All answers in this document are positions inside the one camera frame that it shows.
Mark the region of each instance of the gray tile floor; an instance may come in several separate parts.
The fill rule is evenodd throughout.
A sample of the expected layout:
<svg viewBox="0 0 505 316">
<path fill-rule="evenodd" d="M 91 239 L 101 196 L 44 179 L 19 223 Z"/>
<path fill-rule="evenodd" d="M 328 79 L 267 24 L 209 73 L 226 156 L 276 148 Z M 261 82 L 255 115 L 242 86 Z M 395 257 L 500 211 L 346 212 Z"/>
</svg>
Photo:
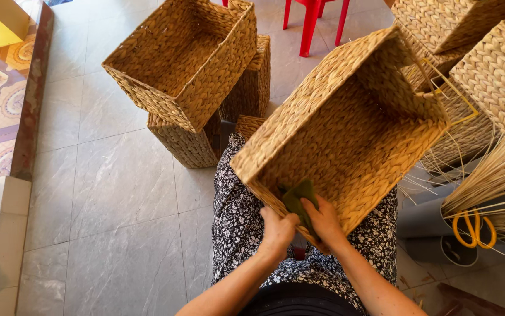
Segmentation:
<svg viewBox="0 0 505 316">
<path fill-rule="evenodd" d="M 161 2 L 52 7 L 18 315 L 172 315 L 210 283 L 215 169 L 182 167 L 100 67 Z M 304 7 L 292 4 L 282 30 L 283 0 L 255 4 L 258 32 L 271 37 L 274 109 L 334 48 L 342 1 L 326 4 L 308 59 L 298 56 Z M 350 0 L 342 43 L 392 21 L 382 0 Z M 399 248 L 398 285 L 432 314 L 442 304 L 438 282 L 505 306 L 505 258 L 482 258 L 458 269 L 418 264 Z"/>
</svg>

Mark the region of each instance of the black shirt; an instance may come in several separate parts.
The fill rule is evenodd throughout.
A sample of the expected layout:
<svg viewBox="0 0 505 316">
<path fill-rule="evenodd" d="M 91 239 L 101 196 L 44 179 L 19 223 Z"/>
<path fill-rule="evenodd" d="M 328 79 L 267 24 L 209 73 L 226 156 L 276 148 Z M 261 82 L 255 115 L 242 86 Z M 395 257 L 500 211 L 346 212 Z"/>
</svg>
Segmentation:
<svg viewBox="0 0 505 316">
<path fill-rule="evenodd" d="M 316 284 L 282 282 L 260 289 L 239 313 L 249 315 L 328 315 L 360 316 L 361 314 L 338 294 Z"/>
</svg>

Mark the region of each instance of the green cloth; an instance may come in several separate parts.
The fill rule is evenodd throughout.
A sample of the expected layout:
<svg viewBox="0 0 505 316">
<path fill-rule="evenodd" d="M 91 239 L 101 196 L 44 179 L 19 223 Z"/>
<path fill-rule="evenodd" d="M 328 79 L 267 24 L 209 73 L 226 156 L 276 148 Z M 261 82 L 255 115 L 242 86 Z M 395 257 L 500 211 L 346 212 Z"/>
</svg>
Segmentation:
<svg viewBox="0 0 505 316">
<path fill-rule="evenodd" d="M 311 223 L 309 214 L 307 214 L 301 204 L 301 201 L 299 200 L 300 198 L 306 198 L 313 203 L 317 210 L 319 209 L 319 202 L 315 198 L 313 181 L 305 179 L 293 188 L 286 183 L 280 183 L 280 185 L 278 185 L 278 189 L 283 193 L 282 202 L 287 210 L 297 214 L 297 216 L 299 216 L 300 225 L 307 228 L 307 230 L 309 230 L 309 234 L 311 234 L 315 240 L 320 241 L 319 236 L 317 236 L 317 233 L 315 233 L 315 230 L 313 229 L 313 224 Z"/>
</svg>

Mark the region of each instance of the person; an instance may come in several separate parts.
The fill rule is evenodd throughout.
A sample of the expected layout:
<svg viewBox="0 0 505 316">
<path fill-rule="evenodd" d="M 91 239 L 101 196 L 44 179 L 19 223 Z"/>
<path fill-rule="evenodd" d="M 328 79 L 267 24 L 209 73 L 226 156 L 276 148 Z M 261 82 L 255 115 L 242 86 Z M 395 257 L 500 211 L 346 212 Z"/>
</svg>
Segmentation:
<svg viewBox="0 0 505 316">
<path fill-rule="evenodd" d="M 395 188 L 348 238 L 331 203 L 316 196 L 316 210 L 302 198 L 332 255 L 307 243 L 305 259 L 296 260 L 298 216 L 264 207 L 229 166 L 243 145 L 240 134 L 230 135 L 215 174 L 212 286 L 177 315 L 426 315 L 394 286 Z"/>
</svg>

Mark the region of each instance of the rectangular storage basket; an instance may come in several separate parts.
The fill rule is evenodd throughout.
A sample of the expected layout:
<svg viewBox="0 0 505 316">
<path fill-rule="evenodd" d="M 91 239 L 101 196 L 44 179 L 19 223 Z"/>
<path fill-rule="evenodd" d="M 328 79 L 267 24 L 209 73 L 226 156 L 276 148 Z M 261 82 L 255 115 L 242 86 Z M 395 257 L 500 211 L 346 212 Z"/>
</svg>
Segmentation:
<svg viewBox="0 0 505 316">
<path fill-rule="evenodd" d="M 505 133 L 505 20 L 465 55 L 450 74 Z"/>
<path fill-rule="evenodd" d="M 335 48 L 230 165 L 281 215 L 278 184 L 312 179 L 349 234 L 449 126 L 437 96 L 415 94 L 398 71 L 414 61 L 397 27 Z"/>
<path fill-rule="evenodd" d="M 147 128 L 186 168 L 206 168 L 216 166 L 219 162 L 221 119 L 217 111 L 197 134 L 151 113 Z"/>
<path fill-rule="evenodd" d="M 500 133 L 494 127 L 488 116 L 478 108 L 476 102 L 463 90 L 457 82 L 453 86 L 461 93 L 475 109 L 478 115 L 453 124 L 448 133 L 445 133 L 420 159 L 422 165 L 430 171 L 445 171 L 453 169 L 464 163 L 471 157 L 486 150 L 491 144 L 495 144 Z M 473 111 L 469 105 L 447 83 L 440 86 L 443 93 L 439 93 L 440 100 L 452 123 L 469 117 Z"/>
<path fill-rule="evenodd" d="M 505 19 L 505 0 L 397 0 L 391 9 L 434 54 L 475 44 Z"/>
<path fill-rule="evenodd" d="M 439 54 L 432 54 L 430 49 L 424 44 L 426 39 L 418 39 L 398 18 L 395 19 L 394 23 L 399 26 L 409 42 L 412 52 L 416 55 L 417 61 L 424 68 L 424 73 L 419 70 L 416 64 L 401 69 L 417 92 L 430 92 L 434 87 L 431 87 L 428 79 L 438 76 L 438 73 L 428 63 L 424 62 L 424 59 L 430 61 L 430 64 L 444 76 L 449 76 L 449 72 L 453 66 L 474 47 L 474 44 L 467 44 Z"/>
<path fill-rule="evenodd" d="M 255 118 L 253 116 L 239 115 L 235 132 L 241 134 L 244 140 L 249 140 L 250 137 L 262 126 L 266 121 L 264 118 Z"/>
<path fill-rule="evenodd" d="M 221 119 L 237 122 L 239 114 L 263 118 L 270 102 L 270 36 L 257 36 L 256 55 L 219 107 Z"/>
<path fill-rule="evenodd" d="M 102 66 L 140 108 L 201 132 L 256 53 L 254 4 L 166 0 Z"/>
</svg>

